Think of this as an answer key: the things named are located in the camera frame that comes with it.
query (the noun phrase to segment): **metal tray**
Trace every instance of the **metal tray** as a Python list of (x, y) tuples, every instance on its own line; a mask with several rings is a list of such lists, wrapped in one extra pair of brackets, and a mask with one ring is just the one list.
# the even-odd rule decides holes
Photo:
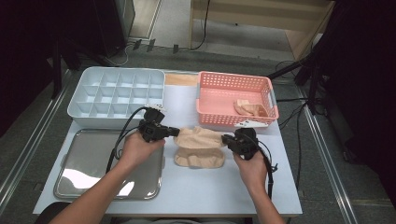
[[(108, 158), (120, 131), (84, 129), (76, 133), (54, 187), (59, 198), (77, 198), (106, 173)], [(116, 199), (154, 198), (161, 186), (163, 148), (156, 150), (126, 179)]]

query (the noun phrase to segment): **pink mesh basket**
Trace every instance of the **pink mesh basket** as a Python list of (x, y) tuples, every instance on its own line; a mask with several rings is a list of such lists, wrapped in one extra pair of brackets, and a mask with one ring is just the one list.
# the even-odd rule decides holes
[[(279, 117), (274, 90), (268, 77), (200, 72), (197, 88), (196, 107), (201, 124), (234, 126), (245, 120), (254, 120), (265, 126)], [(262, 104), (268, 117), (238, 114), (233, 107), (237, 99)]]

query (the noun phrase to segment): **white plastic organizer tray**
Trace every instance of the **white plastic organizer tray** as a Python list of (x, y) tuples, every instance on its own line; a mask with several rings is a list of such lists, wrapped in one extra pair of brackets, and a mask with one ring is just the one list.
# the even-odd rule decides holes
[[(86, 128), (121, 129), (144, 105), (162, 105), (165, 73), (146, 68), (90, 67), (79, 80), (67, 113)], [(135, 127), (144, 110), (128, 127)]]

